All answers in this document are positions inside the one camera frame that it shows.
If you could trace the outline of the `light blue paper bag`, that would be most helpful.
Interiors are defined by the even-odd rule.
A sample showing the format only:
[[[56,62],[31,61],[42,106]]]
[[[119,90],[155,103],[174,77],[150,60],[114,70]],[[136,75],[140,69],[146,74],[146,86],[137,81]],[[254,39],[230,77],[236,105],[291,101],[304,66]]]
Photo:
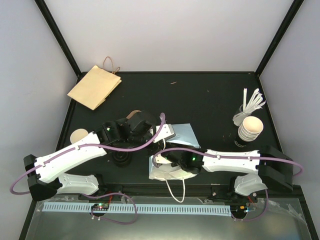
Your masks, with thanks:
[[[165,133],[173,133],[169,139],[162,139],[162,149],[166,152],[159,153],[149,158],[150,180],[164,182],[171,197],[178,203],[183,203],[186,197],[187,179],[197,176],[201,171],[201,157],[189,150],[198,150],[200,145],[191,124],[182,123],[165,125]],[[182,198],[174,196],[169,181],[182,181]]]

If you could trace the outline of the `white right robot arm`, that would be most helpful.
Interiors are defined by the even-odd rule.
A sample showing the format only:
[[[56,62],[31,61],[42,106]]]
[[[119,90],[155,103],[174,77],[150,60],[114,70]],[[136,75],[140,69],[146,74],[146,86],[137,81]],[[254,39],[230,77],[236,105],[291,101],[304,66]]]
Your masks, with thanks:
[[[172,147],[160,156],[172,167],[180,167],[192,176],[202,170],[233,173],[227,195],[234,202],[263,190],[280,193],[293,191],[293,160],[272,146],[245,152]]]

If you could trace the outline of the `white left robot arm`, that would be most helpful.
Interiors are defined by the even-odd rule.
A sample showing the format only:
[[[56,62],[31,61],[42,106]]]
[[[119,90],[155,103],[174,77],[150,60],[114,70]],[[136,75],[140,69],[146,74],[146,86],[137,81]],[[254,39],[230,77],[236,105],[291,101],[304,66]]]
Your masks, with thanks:
[[[29,193],[34,201],[47,200],[57,194],[92,195],[103,199],[108,192],[97,174],[74,175],[68,171],[92,159],[111,154],[120,164],[126,162],[121,153],[148,149],[151,154],[175,136],[173,127],[160,114],[160,125],[146,111],[133,111],[129,117],[107,121],[82,139],[42,157],[32,154],[23,159]]]

